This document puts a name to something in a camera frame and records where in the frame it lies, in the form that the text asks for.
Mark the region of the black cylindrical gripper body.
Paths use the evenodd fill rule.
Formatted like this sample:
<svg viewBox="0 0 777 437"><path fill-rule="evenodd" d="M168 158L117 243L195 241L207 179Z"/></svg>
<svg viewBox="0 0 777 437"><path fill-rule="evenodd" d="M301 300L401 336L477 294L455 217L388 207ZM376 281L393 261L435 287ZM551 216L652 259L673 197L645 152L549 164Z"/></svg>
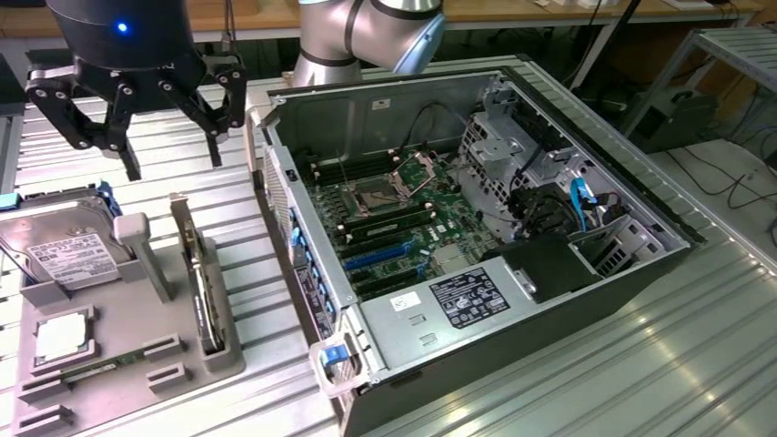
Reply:
<svg viewBox="0 0 777 437"><path fill-rule="evenodd" d="M139 110L171 104L161 96L165 79L191 97L207 75L195 46L184 1L48 1L68 47L79 59L83 86L111 98L103 83L127 73L140 92ZM88 79L87 69L101 79Z"/></svg>

